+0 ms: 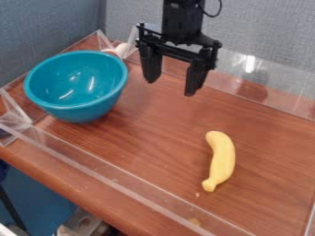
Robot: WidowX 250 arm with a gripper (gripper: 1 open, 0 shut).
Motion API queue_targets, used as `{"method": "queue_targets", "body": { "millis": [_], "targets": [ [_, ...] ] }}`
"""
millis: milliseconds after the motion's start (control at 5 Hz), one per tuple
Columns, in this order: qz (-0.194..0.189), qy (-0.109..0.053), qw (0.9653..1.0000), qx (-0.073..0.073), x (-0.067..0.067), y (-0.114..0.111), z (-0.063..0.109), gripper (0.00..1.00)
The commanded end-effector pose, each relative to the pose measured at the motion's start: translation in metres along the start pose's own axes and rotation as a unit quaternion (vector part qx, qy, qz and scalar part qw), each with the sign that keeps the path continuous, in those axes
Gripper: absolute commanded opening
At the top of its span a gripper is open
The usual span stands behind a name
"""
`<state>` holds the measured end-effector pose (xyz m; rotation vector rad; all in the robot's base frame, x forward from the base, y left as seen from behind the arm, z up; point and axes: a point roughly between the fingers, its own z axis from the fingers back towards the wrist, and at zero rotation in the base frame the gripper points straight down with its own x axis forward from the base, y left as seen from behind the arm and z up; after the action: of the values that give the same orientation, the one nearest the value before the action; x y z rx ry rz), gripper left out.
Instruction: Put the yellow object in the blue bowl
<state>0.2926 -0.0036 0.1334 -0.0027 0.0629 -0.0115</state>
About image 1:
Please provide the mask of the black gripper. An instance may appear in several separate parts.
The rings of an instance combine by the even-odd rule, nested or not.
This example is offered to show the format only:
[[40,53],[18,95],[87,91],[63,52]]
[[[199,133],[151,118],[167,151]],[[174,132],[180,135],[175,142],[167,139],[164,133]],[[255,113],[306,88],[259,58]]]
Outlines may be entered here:
[[136,47],[140,52],[143,75],[154,83],[162,75],[163,57],[191,62],[186,74],[184,95],[191,97],[203,87],[208,72],[215,69],[222,42],[202,32],[203,17],[215,18],[219,10],[210,14],[206,0],[163,0],[160,26],[140,22]]

